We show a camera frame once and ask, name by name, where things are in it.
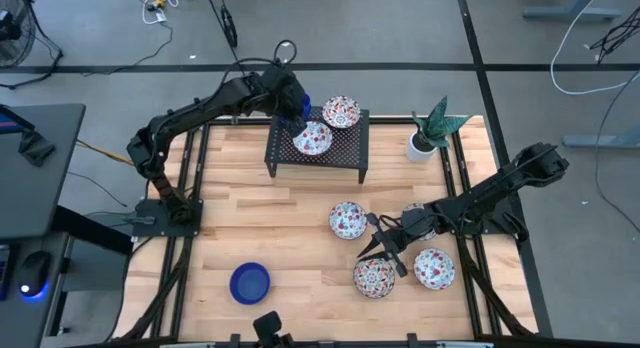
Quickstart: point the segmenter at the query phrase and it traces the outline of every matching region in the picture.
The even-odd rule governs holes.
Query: wooden tabletop
[[[414,125],[371,125],[369,171],[358,185],[356,170],[310,166],[279,165],[272,179],[264,163],[268,126],[213,127],[201,190],[202,230],[191,256],[180,340],[228,341],[231,333],[240,333],[242,341],[252,341],[253,320],[272,310],[279,313],[283,332],[298,341],[406,340],[409,332],[420,340],[473,338],[461,274],[442,291],[426,289],[413,275],[414,258],[428,247],[447,252],[458,268],[453,236],[410,245],[400,255],[409,275],[396,277],[393,291],[374,300],[360,294],[352,279],[356,256],[373,229],[345,241],[328,227],[330,210],[342,201],[399,216],[410,203],[447,195],[438,153],[423,164],[407,160],[405,147],[413,131]],[[475,185],[496,171],[483,118],[473,117],[460,135]],[[176,138],[167,161],[174,184],[183,149],[184,137]],[[194,156],[197,149],[194,144]],[[461,193],[455,156],[452,151],[450,155],[456,191]],[[190,179],[195,164],[191,168]],[[132,260],[116,336],[133,325],[155,295],[165,244],[165,239],[155,238]],[[497,293],[525,327],[536,331],[515,243],[492,235],[484,237],[484,244]],[[271,290],[262,302],[244,306],[233,300],[228,285],[233,270],[250,261],[267,267]],[[483,328],[489,332],[477,286],[476,292]],[[170,315],[165,317],[166,332]]]

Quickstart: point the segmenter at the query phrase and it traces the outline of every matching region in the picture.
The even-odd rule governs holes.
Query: computer mouse
[[[51,254],[37,251],[29,254],[18,268],[18,288],[25,297],[42,292],[47,281]]]

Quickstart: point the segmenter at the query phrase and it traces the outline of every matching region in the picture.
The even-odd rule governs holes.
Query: concrete floor
[[[525,5],[570,0],[468,0],[486,63],[548,63],[568,22],[526,21]],[[456,0],[226,0],[238,27],[240,57],[270,57],[277,41],[293,39],[297,62],[448,62],[471,63]],[[623,19],[640,0],[597,0],[594,6],[618,8]],[[136,0],[37,0],[38,17],[48,35],[74,65],[123,65],[152,53],[168,32],[140,20]],[[182,1],[167,12],[174,42],[146,64],[231,63],[233,56],[206,0]],[[567,40],[561,63],[592,63],[584,49],[613,24],[578,25]],[[633,38],[607,62],[636,63],[640,38]],[[25,66],[48,63],[38,43]],[[561,73],[569,89],[602,87],[625,81],[631,73]],[[300,72],[314,104],[335,94],[355,97],[373,114],[426,112],[443,95],[452,114],[484,114],[473,72],[317,71]],[[4,74],[10,82],[26,75]],[[17,91],[0,91],[9,105],[80,102],[87,113],[80,138],[121,154],[132,134],[170,108],[208,95],[219,73],[122,73],[83,78],[58,74]],[[594,134],[615,92],[566,96],[547,73],[489,73],[489,81],[510,155],[544,141],[560,144],[563,134]],[[620,98],[605,133],[622,132],[640,121],[635,109],[640,89]],[[559,148],[571,162],[565,178],[542,190],[521,191],[535,258],[554,335],[563,338],[639,342],[640,239],[595,190],[592,150]],[[601,155],[601,183],[609,197],[636,221],[640,179],[633,151]],[[77,149],[71,171],[86,174],[133,207],[143,193],[136,172],[86,150]],[[61,203],[78,212],[127,211],[90,183],[71,177]],[[76,292],[63,324],[68,335],[47,346],[101,341],[112,325],[119,292]],[[91,312],[82,312],[92,302]]]

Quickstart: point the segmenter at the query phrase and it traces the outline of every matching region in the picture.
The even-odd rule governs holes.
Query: blue light
[[[47,296],[48,290],[49,290],[49,281],[44,283],[44,287],[42,287],[42,290],[40,291],[40,293],[34,295],[33,297],[22,296],[22,298],[28,302],[40,302]]]

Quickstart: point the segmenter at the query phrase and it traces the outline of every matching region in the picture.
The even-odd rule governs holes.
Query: potted plant
[[[411,112],[418,131],[411,135],[407,144],[407,157],[412,162],[425,162],[436,148],[448,147],[447,136],[462,127],[471,116],[445,117],[447,97],[442,98],[427,118],[418,118],[415,111]]]

